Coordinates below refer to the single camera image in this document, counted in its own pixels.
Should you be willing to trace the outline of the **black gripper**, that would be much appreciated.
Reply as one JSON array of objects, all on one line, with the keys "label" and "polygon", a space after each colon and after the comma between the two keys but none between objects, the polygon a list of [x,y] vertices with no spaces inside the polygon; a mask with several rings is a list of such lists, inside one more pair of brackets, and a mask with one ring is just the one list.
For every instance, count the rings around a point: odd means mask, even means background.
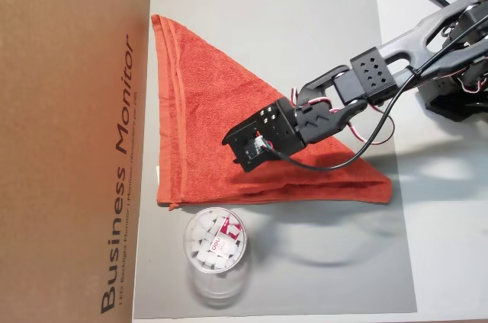
[{"label": "black gripper", "polygon": [[272,144],[274,150],[293,155],[305,149],[305,144],[296,132],[295,107],[287,98],[279,98],[259,112],[260,133]]}]

